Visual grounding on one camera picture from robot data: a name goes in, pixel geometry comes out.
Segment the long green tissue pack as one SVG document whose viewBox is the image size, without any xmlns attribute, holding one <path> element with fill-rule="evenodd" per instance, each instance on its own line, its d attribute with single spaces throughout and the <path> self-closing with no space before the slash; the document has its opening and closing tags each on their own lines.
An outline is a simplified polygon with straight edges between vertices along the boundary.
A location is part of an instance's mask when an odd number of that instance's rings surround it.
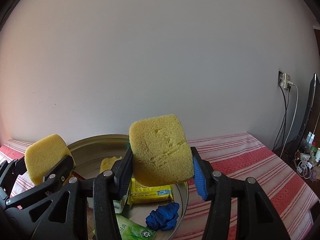
<svg viewBox="0 0 320 240">
<path fill-rule="evenodd" d="M 127 204 L 128 195 L 124 195 L 121 200 L 113 200 L 115 213 L 122 213 L 125 205 Z"/>
</svg>

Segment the small green tissue pack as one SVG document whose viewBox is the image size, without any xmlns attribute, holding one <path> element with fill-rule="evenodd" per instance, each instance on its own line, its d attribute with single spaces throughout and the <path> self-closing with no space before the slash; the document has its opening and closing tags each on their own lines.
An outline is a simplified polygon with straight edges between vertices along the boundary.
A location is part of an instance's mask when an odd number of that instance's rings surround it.
<svg viewBox="0 0 320 240">
<path fill-rule="evenodd" d="M 122 240 L 148 240 L 154 239 L 156 232 L 141 226 L 120 214 L 116 214 L 118 228 Z"/>
</svg>

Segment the large yellow snack packet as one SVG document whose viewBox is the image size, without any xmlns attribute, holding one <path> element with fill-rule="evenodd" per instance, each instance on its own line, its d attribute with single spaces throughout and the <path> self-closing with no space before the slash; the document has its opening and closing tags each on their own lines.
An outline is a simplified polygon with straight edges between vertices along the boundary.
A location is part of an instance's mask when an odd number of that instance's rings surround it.
<svg viewBox="0 0 320 240">
<path fill-rule="evenodd" d="M 173 185 L 148 187 L 140 184 L 135 178 L 131 178 L 130 192 L 127 200 L 129 205 L 167 200 L 174 200 Z"/>
</svg>

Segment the black monitor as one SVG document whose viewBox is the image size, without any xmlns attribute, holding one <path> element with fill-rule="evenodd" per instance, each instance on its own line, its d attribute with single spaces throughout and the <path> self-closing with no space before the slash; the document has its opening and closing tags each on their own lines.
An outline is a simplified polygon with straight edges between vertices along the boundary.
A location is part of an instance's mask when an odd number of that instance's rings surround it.
<svg viewBox="0 0 320 240">
<path fill-rule="evenodd" d="M 311 132 L 315 136 L 313 142 L 319 145 L 319 107 L 320 107 L 320 91 L 319 76 L 314 73 L 310 82 L 309 94 L 305 114 L 302 125 L 298 133 L 298 146 L 302 145 L 303 139 L 306 140 L 308 133 Z"/>
</svg>

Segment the wall power socket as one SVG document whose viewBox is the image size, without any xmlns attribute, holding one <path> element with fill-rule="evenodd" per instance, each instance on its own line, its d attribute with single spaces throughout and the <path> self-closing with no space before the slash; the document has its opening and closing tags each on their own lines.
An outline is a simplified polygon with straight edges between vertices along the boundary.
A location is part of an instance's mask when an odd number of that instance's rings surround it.
<svg viewBox="0 0 320 240">
<path fill-rule="evenodd" d="M 279 70 L 278 72 L 278 85 L 283 89 L 289 88 L 290 75 Z"/>
</svg>

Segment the cluttered items on desk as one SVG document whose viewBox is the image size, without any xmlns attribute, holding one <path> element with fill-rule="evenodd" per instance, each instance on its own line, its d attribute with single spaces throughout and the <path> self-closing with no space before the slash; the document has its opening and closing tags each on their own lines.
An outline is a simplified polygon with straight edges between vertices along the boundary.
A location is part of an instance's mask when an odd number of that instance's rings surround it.
<svg viewBox="0 0 320 240">
<path fill-rule="evenodd" d="M 316 181 L 319 173 L 319 147 L 316 147 L 315 133 L 309 132 L 301 140 L 296 152 L 296 171 L 298 175 L 310 181 Z"/>
</svg>

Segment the small yellow sponge block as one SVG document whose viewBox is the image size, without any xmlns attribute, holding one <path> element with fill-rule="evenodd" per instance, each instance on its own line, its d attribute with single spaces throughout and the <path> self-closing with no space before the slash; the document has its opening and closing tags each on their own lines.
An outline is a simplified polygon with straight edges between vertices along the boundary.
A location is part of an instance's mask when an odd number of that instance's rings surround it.
<svg viewBox="0 0 320 240">
<path fill-rule="evenodd" d="M 134 122 L 129 129 L 133 176 L 144 186 L 189 181 L 194 176 L 191 148 L 174 114 Z"/>
</svg>

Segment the yellow rounded sponge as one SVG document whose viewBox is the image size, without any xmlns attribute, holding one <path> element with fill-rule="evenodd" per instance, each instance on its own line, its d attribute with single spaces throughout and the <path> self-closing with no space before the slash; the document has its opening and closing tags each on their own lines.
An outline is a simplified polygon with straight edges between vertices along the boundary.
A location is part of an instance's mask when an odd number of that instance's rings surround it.
<svg viewBox="0 0 320 240">
<path fill-rule="evenodd" d="M 65 141 L 58 135 L 49 135 L 30 145 L 24 161 L 30 180 L 39 185 L 43 177 L 65 156 L 72 156 Z"/>
</svg>

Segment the yellow sponge wedge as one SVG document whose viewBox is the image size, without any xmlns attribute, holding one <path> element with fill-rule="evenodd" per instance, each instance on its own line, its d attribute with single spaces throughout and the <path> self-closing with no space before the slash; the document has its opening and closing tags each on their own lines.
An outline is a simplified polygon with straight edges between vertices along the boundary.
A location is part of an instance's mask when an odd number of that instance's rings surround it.
<svg viewBox="0 0 320 240">
<path fill-rule="evenodd" d="M 121 160 L 121 159 L 122 159 L 122 157 L 108 157 L 108 158 L 103 159 L 100 164 L 100 172 L 99 173 L 103 173 L 106 170 L 111 170 L 114 163 L 118 160 Z"/>
</svg>

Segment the blue cloth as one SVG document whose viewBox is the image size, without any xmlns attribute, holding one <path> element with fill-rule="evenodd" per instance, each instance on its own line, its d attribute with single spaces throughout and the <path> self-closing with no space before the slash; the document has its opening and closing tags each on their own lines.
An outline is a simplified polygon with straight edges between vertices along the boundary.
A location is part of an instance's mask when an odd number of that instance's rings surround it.
<svg viewBox="0 0 320 240">
<path fill-rule="evenodd" d="M 168 231 L 175 228 L 179 208 L 180 205 L 178 203 L 171 202 L 159 206 L 156 210 L 152 210 L 145 219 L 147 227 L 153 231 Z"/>
</svg>

